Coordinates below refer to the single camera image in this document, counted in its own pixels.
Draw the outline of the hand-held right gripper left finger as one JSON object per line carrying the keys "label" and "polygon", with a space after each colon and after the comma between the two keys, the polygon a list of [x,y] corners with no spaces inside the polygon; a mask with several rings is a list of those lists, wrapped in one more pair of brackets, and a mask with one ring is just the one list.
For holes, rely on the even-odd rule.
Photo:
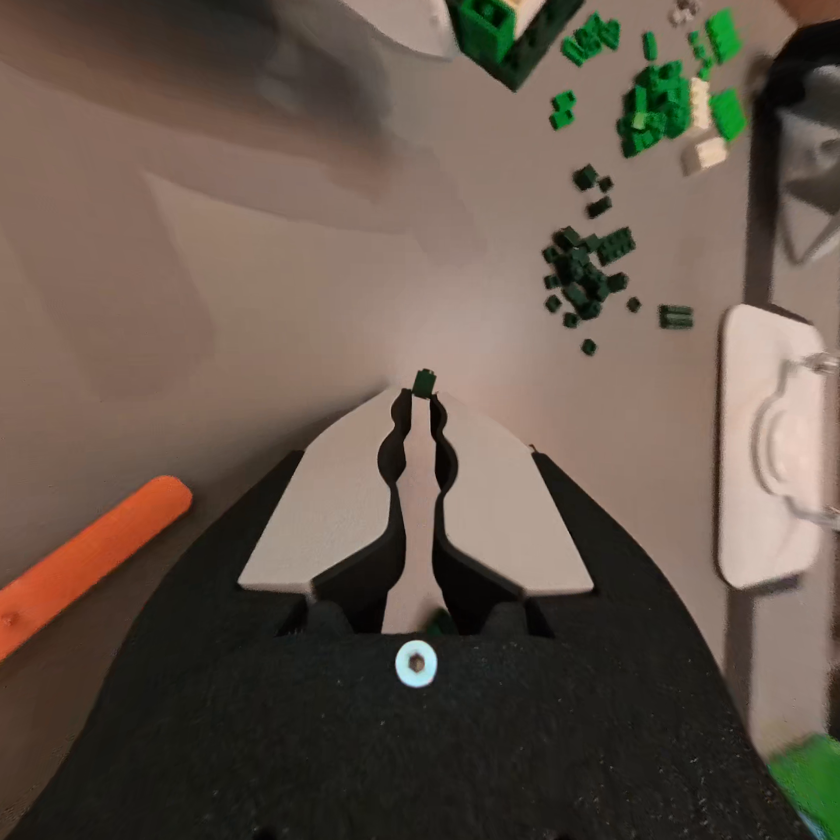
{"label": "hand-held right gripper left finger", "polygon": [[397,481],[410,429],[411,393],[390,387],[322,431],[293,468],[238,585],[334,603],[356,633],[379,634],[406,562]]}

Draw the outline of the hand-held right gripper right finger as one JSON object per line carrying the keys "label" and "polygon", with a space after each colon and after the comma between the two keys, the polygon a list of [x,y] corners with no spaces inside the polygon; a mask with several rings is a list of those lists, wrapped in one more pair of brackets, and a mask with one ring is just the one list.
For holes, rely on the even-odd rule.
{"label": "hand-held right gripper right finger", "polygon": [[433,573],[457,632],[478,634],[500,604],[591,595],[590,572],[531,447],[495,419],[439,392]]}

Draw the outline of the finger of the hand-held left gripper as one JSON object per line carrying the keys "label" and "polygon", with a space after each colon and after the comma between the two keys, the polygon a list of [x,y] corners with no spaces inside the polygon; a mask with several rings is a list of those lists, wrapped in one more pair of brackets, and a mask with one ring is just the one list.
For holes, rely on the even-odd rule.
{"label": "finger of the hand-held left gripper", "polygon": [[343,1],[394,44],[420,56],[451,60],[459,53],[446,1]]}

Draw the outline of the green white lego assembly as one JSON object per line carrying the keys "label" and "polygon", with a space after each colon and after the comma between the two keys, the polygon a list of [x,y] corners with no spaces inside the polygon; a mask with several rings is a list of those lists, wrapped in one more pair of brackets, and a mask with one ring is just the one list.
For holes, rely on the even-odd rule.
{"label": "green white lego assembly", "polygon": [[447,1],[460,51],[512,92],[546,56],[583,1]]}

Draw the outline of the pile of dark green bricks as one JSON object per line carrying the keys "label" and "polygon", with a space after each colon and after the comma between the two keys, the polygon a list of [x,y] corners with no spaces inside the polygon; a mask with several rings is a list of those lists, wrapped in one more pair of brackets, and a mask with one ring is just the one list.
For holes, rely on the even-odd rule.
{"label": "pile of dark green bricks", "polygon": [[[613,179],[601,175],[592,164],[575,170],[572,182],[581,192],[596,189],[600,197],[587,204],[586,214],[595,220],[613,208]],[[631,255],[637,247],[630,227],[619,227],[607,234],[583,236],[573,226],[556,230],[542,258],[550,273],[543,277],[549,295],[543,306],[550,314],[562,312],[562,324],[568,330],[578,329],[598,319],[611,297],[629,287],[625,271],[607,273],[606,269]],[[664,331],[689,331],[695,326],[694,309],[679,304],[661,304],[657,308],[658,326]]]}

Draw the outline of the green lego box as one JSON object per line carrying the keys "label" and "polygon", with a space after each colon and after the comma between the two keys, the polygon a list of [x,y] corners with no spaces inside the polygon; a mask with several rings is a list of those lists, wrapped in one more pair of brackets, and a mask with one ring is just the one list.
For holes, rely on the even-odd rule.
{"label": "green lego box", "polygon": [[814,838],[839,838],[839,741],[815,734],[774,755],[769,770]]}

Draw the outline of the white book stand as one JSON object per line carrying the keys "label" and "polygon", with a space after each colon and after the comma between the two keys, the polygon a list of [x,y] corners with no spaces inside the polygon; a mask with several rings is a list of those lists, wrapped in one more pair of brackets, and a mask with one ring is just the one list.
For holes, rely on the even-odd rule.
{"label": "white book stand", "polygon": [[825,497],[838,351],[806,322],[742,303],[721,325],[717,566],[734,590],[807,571],[838,509]]}

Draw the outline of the orange brick separator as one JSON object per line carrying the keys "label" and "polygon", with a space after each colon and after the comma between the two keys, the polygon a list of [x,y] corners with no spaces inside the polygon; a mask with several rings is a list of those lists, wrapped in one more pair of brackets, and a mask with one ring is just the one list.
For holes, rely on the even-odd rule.
{"label": "orange brick separator", "polygon": [[157,476],[1,590],[1,659],[24,646],[92,587],[186,515],[193,494]]}

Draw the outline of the pile of bright green bricks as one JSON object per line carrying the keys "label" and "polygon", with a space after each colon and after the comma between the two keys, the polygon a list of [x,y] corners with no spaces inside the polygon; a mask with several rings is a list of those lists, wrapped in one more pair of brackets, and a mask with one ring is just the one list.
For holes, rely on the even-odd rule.
{"label": "pile of bright green bricks", "polygon": [[[697,62],[696,74],[690,76],[679,59],[657,63],[658,42],[648,30],[642,35],[645,67],[635,76],[623,99],[623,112],[616,121],[616,133],[626,159],[651,149],[662,139],[676,140],[690,131],[690,79],[699,77],[709,83],[711,72],[736,57],[742,39],[732,10],[724,7],[709,16],[703,28],[706,41],[698,29],[689,31],[687,41]],[[604,20],[591,15],[583,27],[571,37],[563,38],[561,53],[577,67],[597,56],[602,48],[617,50],[621,25],[614,19]],[[574,121],[576,96],[563,91],[552,100],[549,124],[555,131]],[[734,87],[711,92],[710,128],[728,144],[746,129],[748,118]]]}

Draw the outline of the black headband device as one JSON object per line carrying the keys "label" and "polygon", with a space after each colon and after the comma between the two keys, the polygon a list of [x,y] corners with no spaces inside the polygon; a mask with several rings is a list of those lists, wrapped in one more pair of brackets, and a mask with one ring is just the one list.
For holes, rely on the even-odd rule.
{"label": "black headband device", "polygon": [[839,20],[798,27],[769,64],[752,100],[752,116],[764,118],[776,109],[804,101],[808,77],[839,66]]}

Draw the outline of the white triangular stand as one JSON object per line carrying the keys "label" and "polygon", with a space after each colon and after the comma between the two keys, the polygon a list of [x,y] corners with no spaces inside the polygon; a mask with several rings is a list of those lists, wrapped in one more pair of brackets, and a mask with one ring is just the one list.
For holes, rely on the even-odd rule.
{"label": "white triangular stand", "polygon": [[839,68],[824,65],[803,79],[803,97],[780,106],[780,222],[795,266],[838,248]]}

